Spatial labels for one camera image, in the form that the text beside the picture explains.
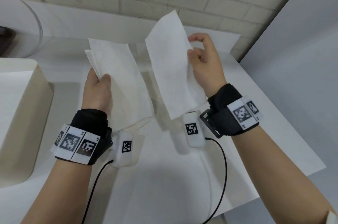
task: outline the storage box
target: storage box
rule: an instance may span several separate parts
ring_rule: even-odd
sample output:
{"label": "storage box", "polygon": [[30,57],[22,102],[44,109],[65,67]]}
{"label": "storage box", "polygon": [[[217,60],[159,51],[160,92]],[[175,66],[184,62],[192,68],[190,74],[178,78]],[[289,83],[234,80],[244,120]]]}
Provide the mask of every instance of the storage box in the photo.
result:
{"label": "storage box", "polygon": [[31,175],[52,98],[35,60],[0,58],[0,188]]}

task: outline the qr code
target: qr code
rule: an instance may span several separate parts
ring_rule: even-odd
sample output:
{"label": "qr code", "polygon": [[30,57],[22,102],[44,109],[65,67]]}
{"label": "qr code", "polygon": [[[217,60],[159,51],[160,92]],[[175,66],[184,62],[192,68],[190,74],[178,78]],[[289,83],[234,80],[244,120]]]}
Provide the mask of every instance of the qr code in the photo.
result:
{"label": "qr code", "polygon": [[67,133],[65,138],[63,139],[60,148],[69,150],[69,151],[74,151],[76,149],[77,144],[80,141],[80,137],[75,136],[73,134]]}
{"label": "qr code", "polygon": [[239,120],[240,123],[244,122],[245,120],[248,120],[251,118],[251,114],[249,111],[246,110],[244,106],[239,107],[238,109],[234,110],[234,115]]}
{"label": "qr code", "polygon": [[259,112],[258,108],[256,108],[256,105],[252,101],[249,101],[247,105],[254,114],[257,114]]}
{"label": "qr code", "polygon": [[59,142],[60,142],[60,140],[61,140],[63,134],[65,134],[63,131],[61,131],[61,132],[59,133],[59,136],[57,137],[57,140],[55,141],[54,145],[56,145],[56,146],[59,145]]}
{"label": "qr code", "polygon": [[124,141],[122,145],[122,153],[132,150],[132,141]]}
{"label": "qr code", "polygon": [[186,129],[188,135],[198,134],[196,123],[186,124]]}
{"label": "qr code", "polygon": [[83,140],[81,146],[77,150],[78,154],[91,156],[94,149],[95,149],[96,143],[89,141],[89,140]]}

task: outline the white sensor device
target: white sensor device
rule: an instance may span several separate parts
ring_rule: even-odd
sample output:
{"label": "white sensor device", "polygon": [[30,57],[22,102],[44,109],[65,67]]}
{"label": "white sensor device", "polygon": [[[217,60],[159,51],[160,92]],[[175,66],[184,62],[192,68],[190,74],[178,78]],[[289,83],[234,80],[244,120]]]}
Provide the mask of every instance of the white sensor device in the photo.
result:
{"label": "white sensor device", "polygon": [[129,166],[133,157],[133,139],[132,132],[120,131],[112,133],[112,146],[109,159],[114,160],[112,166],[117,168]]}
{"label": "white sensor device", "polygon": [[188,145],[192,148],[202,148],[205,146],[205,138],[202,132],[197,112],[189,112],[183,115],[185,133]]}

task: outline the folded napkin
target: folded napkin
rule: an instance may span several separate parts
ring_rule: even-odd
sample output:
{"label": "folded napkin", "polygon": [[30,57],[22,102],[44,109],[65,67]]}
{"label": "folded napkin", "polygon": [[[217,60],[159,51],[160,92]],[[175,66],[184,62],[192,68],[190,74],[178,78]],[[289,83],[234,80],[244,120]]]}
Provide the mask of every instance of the folded napkin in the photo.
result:
{"label": "folded napkin", "polygon": [[113,105],[108,120],[113,131],[128,128],[153,115],[145,82],[127,44],[89,39],[87,57],[99,79],[112,78]]}
{"label": "folded napkin", "polygon": [[206,103],[205,93],[188,62],[187,51],[192,47],[176,11],[158,21],[146,38],[146,45],[171,119]]}

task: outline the white sleeve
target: white sleeve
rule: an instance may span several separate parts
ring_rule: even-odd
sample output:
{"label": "white sleeve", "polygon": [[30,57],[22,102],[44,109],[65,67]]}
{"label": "white sleeve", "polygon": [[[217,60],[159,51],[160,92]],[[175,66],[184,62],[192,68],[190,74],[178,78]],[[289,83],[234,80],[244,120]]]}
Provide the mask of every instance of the white sleeve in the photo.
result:
{"label": "white sleeve", "polygon": [[326,224],[338,224],[337,215],[334,214],[333,212],[329,212],[326,219]]}

